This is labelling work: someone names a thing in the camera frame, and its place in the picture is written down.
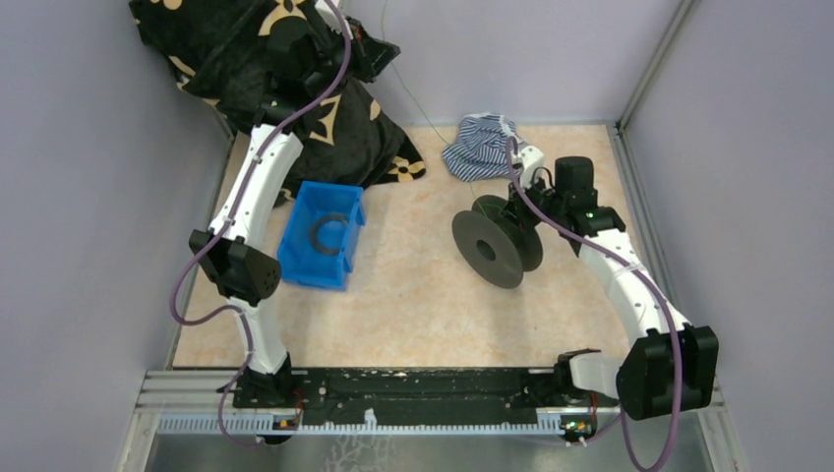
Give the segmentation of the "black cable spool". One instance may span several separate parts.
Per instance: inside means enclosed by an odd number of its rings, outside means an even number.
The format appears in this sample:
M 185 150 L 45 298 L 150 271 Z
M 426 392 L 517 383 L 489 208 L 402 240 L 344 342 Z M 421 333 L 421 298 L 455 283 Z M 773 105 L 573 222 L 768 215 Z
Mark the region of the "black cable spool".
M 451 233 L 458 252 L 487 282 L 518 287 L 524 274 L 537 269 L 544 251 L 535 228 L 524 229 L 505 214 L 507 200 L 484 195 L 471 209 L 458 212 Z

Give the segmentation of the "blue plastic bin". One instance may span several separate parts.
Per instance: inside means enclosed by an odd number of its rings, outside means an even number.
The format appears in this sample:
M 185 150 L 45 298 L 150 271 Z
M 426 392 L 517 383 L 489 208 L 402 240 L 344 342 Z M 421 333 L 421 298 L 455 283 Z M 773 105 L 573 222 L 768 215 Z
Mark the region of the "blue plastic bin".
M 366 224 L 364 189 L 307 181 L 277 249 L 285 283 L 344 291 Z

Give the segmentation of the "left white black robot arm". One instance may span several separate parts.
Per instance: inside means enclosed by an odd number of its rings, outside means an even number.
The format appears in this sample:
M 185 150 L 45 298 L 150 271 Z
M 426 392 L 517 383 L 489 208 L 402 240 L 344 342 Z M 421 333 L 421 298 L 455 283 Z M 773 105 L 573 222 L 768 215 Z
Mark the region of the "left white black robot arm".
M 218 310 L 237 318 L 245 361 L 232 385 L 280 407 L 292 399 L 295 381 L 273 312 L 281 264 L 264 251 L 269 214 L 312 132 L 313 111 L 351 80 L 373 82 L 400 48 L 338 12 L 290 16 L 267 33 L 269 67 L 249 148 L 209 227 L 192 232 L 186 268 L 199 266 L 224 300 Z

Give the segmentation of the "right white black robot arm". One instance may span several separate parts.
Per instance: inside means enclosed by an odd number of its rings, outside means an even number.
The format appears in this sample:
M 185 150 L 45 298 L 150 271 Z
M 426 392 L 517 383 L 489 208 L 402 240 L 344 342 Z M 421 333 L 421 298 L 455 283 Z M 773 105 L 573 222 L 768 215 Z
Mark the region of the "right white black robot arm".
M 616 399 L 632 420 L 704 408 L 711 404 L 719 341 L 707 325 L 695 326 L 662 293 L 633 248 L 617 211 L 601 206 L 588 157 L 556 160 L 548 178 L 541 159 L 522 155 L 510 201 L 524 229 L 543 222 L 568 240 L 597 278 L 624 326 L 623 358 L 582 349 L 560 356 L 554 392 L 566 405 L 591 392 Z

